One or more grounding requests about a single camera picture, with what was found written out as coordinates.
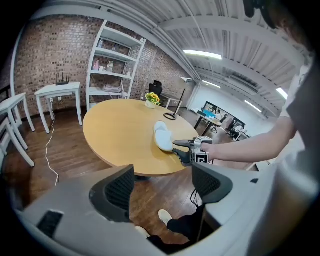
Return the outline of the tall white shelf unit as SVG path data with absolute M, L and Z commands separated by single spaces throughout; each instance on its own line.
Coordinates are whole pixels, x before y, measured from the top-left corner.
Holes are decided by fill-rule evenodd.
M 97 102 L 94 97 L 129 99 L 147 40 L 115 29 L 104 20 L 95 38 L 86 75 L 86 109 Z M 93 65 L 99 60 L 99 70 Z M 112 72 L 107 64 L 113 61 Z

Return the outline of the person's white shirt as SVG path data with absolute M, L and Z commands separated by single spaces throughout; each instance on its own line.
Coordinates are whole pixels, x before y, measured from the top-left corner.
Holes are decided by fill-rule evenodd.
M 320 180 L 320 60 L 303 65 L 295 75 L 280 114 L 296 132 L 276 158 L 275 178 L 310 175 Z

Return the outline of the yellow flowers in white pot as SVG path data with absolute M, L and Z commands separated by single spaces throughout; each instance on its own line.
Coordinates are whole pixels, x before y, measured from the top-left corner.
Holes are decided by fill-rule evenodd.
M 145 99 L 145 106 L 150 109 L 155 109 L 156 106 L 159 106 L 161 104 L 159 96 L 154 92 L 145 94 Z

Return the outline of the white-legged side table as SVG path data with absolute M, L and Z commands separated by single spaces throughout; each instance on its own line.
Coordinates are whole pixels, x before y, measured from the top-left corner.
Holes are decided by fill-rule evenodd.
M 31 166 L 34 167 L 35 163 L 32 161 L 32 159 L 28 156 L 28 154 L 25 152 L 25 150 L 20 145 L 18 139 L 16 138 L 13 128 L 10 125 L 9 119 L 6 117 L 2 123 L 0 124 L 0 133 L 2 131 L 6 131 L 8 133 L 9 138 L 11 139 L 13 145 L 18 150 L 20 155 L 24 158 L 24 160 Z
M 24 108 L 24 112 L 26 114 L 26 118 L 27 121 L 29 123 L 29 126 L 32 130 L 32 132 L 35 131 L 35 127 L 34 124 L 32 122 L 30 113 L 29 113 L 29 109 L 28 109 L 28 105 L 27 105 L 27 98 L 26 98 L 26 93 L 21 93 L 15 96 L 12 96 L 6 100 L 4 100 L 3 102 L 0 103 L 0 115 L 1 114 L 7 114 L 8 115 L 8 119 L 9 119 L 9 123 L 14 131 L 14 134 L 16 135 L 16 137 L 18 138 L 18 141 L 20 142 L 20 144 L 22 145 L 22 147 L 24 148 L 24 150 L 28 150 L 28 146 L 25 142 L 25 140 L 23 139 L 20 131 L 19 131 L 19 127 L 17 122 L 15 121 L 14 115 L 12 113 L 12 110 L 14 110 L 17 105 L 23 102 L 23 108 Z

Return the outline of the person's right forearm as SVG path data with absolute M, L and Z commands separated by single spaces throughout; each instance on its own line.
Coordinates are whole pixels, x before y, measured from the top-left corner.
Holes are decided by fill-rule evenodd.
M 209 160 L 239 163 L 256 163 L 277 158 L 297 129 L 289 117 L 278 118 L 274 127 L 245 140 L 224 144 L 203 143 L 201 149 L 209 154 Z

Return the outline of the round wooden table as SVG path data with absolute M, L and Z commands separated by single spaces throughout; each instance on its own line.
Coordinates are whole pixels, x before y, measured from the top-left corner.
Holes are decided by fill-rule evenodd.
M 168 109 L 148 108 L 144 101 L 112 99 L 93 106 L 84 116 L 83 133 L 91 150 L 112 167 L 132 164 L 134 174 L 141 177 L 161 177 L 183 171 L 179 158 L 160 150 L 154 139 L 154 125 L 165 122 L 173 140 L 198 136 L 184 118 L 168 120 Z

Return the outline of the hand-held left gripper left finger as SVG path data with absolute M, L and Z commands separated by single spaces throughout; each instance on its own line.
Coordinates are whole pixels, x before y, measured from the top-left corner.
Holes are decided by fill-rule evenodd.
M 129 164 L 97 182 L 89 192 L 89 200 L 107 220 L 130 223 L 130 199 L 134 187 L 134 166 Z

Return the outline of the black router with antennas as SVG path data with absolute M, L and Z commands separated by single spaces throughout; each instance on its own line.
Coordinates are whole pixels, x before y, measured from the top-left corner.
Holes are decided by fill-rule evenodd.
M 70 73 L 69 72 L 58 72 L 56 74 L 55 78 L 55 85 L 56 86 L 62 86 L 62 85 L 68 85 L 70 82 Z

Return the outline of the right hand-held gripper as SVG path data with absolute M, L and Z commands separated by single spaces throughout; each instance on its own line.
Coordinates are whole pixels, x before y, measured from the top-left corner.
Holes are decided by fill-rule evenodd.
M 193 163 L 208 164 L 209 153 L 202 150 L 202 144 L 213 144 L 208 136 L 196 136 L 193 139 L 175 140 L 173 144 L 179 147 L 189 148 L 188 152 L 174 148 L 172 152 L 179 158 L 183 166 L 191 166 Z

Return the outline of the person's beige shoe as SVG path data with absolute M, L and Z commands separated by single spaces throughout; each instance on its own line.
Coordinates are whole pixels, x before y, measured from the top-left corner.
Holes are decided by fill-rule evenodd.
M 166 226 L 168 225 L 169 221 L 173 219 L 170 213 L 164 209 L 160 209 L 158 211 L 158 217 Z
M 135 226 L 135 229 L 142 234 L 143 237 L 146 239 L 149 238 L 151 235 L 141 226 Z

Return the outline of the person's left beige shoe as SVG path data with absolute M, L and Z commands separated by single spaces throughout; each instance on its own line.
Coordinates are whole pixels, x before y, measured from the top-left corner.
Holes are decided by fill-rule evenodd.
M 143 237 L 146 239 L 149 238 L 151 235 L 141 226 L 135 226 L 135 229 L 142 234 Z

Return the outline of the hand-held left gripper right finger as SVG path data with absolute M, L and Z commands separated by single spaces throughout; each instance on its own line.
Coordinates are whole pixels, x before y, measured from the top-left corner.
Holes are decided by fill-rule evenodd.
M 225 174 L 226 170 L 207 163 L 192 164 L 192 183 L 203 204 L 218 203 L 232 191 L 233 182 Z

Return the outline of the white desk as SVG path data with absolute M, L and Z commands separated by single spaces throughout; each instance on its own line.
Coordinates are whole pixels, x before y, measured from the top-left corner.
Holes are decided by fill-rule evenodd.
M 162 99 L 162 103 L 161 105 L 165 108 L 168 109 L 171 103 L 176 103 L 176 107 L 179 110 L 182 104 L 182 100 L 180 100 L 179 98 L 166 94 L 166 93 L 162 93 L 160 98 Z

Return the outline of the person's right beige shoe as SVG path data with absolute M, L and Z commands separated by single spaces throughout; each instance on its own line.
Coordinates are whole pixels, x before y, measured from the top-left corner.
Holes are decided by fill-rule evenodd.
M 166 226 L 168 225 L 169 221 L 173 219 L 170 213 L 164 209 L 160 209 L 158 211 L 158 217 Z

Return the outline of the person's right leg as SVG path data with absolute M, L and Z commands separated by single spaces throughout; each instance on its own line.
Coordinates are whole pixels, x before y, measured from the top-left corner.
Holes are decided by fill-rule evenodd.
M 205 205 L 199 206 L 192 215 L 185 215 L 179 219 L 171 219 L 166 227 L 174 232 L 181 234 L 190 241 L 196 241 L 202 224 Z

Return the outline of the black high-back office chair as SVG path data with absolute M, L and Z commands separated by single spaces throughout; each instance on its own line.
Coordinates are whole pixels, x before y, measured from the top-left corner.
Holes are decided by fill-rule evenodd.
M 158 97 L 160 97 L 162 91 L 163 91 L 163 87 L 160 81 L 154 80 L 153 83 L 149 84 L 150 93 L 155 93 Z

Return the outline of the black-framed office desk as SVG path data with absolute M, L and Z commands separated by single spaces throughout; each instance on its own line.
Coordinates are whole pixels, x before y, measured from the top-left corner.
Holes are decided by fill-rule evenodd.
M 197 116 L 198 116 L 198 120 L 194 126 L 195 130 L 198 128 L 202 120 L 208 121 L 208 125 L 204 130 L 204 132 L 202 133 L 202 136 L 205 136 L 209 130 L 211 130 L 214 134 L 218 133 L 218 128 L 220 128 L 222 125 L 220 121 L 218 121 L 216 118 L 207 117 L 205 113 L 202 111 L 197 111 Z

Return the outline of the small white table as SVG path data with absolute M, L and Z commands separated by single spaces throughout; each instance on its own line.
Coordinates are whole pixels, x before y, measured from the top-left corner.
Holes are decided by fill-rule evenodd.
M 34 93 L 34 95 L 36 97 L 36 102 L 37 102 L 40 118 L 41 118 L 42 124 L 44 126 L 45 132 L 47 134 L 50 133 L 50 129 L 48 127 L 48 124 L 47 124 L 47 121 L 46 121 L 46 118 L 44 115 L 44 110 L 43 110 L 43 106 L 41 103 L 41 97 L 45 97 L 47 99 L 49 113 L 50 113 L 51 119 L 54 120 L 55 118 L 53 117 L 53 110 L 51 107 L 50 99 L 57 98 L 57 97 L 63 97 L 63 96 L 70 96 L 72 94 L 75 94 L 78 122 L 79 122 L 79 125 L 82 126 L 83 122 L 82 122 L 82 110 L 81 110 L 81 101 L 80 101 L 80 86 L 81 86 L 80 82 L 70 82 L 65 85 L 51 84 L 51 85 L 47 85 L 47 86 L 41 88 L 40 90 L 38 90 L 37 92 Z

